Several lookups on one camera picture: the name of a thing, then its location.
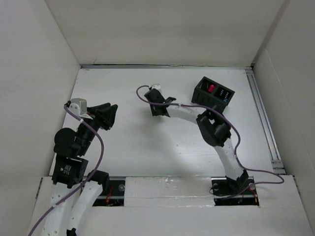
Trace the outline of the aluminium rail back edge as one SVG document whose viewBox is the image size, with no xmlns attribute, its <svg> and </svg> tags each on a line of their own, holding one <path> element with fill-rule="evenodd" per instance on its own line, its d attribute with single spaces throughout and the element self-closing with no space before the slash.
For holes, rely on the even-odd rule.
<svg viewBox="0 0 315 236">
<path fill-rule="evenodd" d="M 157 64 L 82 64 L 81 69 L 170 69 L 170 68 L 223 68 L 251 69 L 251 66 L 196 66 L 196 65 L 157 65 Z"/>
</svg>

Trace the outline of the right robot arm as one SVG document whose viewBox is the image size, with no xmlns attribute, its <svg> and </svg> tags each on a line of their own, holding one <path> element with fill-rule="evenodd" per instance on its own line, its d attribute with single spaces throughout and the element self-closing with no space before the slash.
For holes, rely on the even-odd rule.
<svg viewBox="0 0 315 236">
<path fill-rule="evenodd" d="M 249 175 L 241 167 L 234 153 L 231 140 L 231 126 L 216 110 L 206 109 L 200 113 L 196 106 L 175 103 L 175 98 L 165 99 L 160 90 L 150 87 L 144 94 L 150 104 L 153 116 L 179 118 L 196 124 L 203 140 L 218 154 L 225 171 L 227 195 L 240 194 L 246 187 Z"/>
</svg>

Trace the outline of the black two-compartment organizer box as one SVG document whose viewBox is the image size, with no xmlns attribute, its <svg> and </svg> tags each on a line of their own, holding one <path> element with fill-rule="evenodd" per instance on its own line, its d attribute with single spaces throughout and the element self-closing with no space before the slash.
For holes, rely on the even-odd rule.
<svg viewBox="0 0 315 236">
<path fill-rule="evenodd" d="M 212 93 L 208 92 L 210 85 L 216 86 Z M 234 93 L 235 91 L 204 76 L 194 88 L 191 102 L 211 107 L 222 114 L 231 101 Z"/>
</svg>

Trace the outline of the aluminium rail right side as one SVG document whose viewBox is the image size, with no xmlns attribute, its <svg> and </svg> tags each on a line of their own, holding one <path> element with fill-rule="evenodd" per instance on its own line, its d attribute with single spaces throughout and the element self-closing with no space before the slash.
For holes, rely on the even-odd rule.
<svg viewBox="0 0 315 236">
<path fill-rule="evenodd" d="M 270 126 L 270 122 L 260 95 L 257 82 L 255 80 L 254 72 L 251 67 L 247 67 L 246 76 L 249 82 L 249 86 L 252 92 L 252 96 L 255 102 L 255 106 L 259 115 L 259 119 L 263 128 L 264 137 L 269 149 L 269 157 L 271 160 L 271 165 L 276 174 L 286 175 L 286 171 L 281 160 L 280 153 L 273 135 L 273 131 Z"/>
</svg>

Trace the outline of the pink cap black highlighter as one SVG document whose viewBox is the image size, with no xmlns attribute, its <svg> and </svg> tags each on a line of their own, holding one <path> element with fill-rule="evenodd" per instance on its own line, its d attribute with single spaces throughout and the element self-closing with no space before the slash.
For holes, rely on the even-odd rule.
<svg viewBox="0 0 315 236">
<path fill-rule="evenodd" d="M 215 87 L 216 87 L 215 85 L 210 85 L 208 88 L 208 92 L 212 93 Z"/>
</svg>

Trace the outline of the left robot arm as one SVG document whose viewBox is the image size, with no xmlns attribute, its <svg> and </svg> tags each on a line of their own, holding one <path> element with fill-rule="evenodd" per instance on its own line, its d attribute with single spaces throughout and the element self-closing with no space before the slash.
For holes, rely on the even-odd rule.
<svg viewBox="0 0 315 236">
<path fill-rule="evenodd" d="M 60 129 L 54 137 L 55 167 L 52 175 L 51 205 L 43 215 L 43 236 L 77 236 L 94 202 L 109 191 L 109 174 L 98 170 L 104 155 L 104 142 L 98 131 L 113 127 L 118 105 L 105 103 L 88 107 L 85 99 L 75 98 L 64 105 L 66 113 L 79 122 L 77 130 Z M 94 138 L 100 141 L 100 158 L 85 173 L 84 158 Z"/>
</svg>

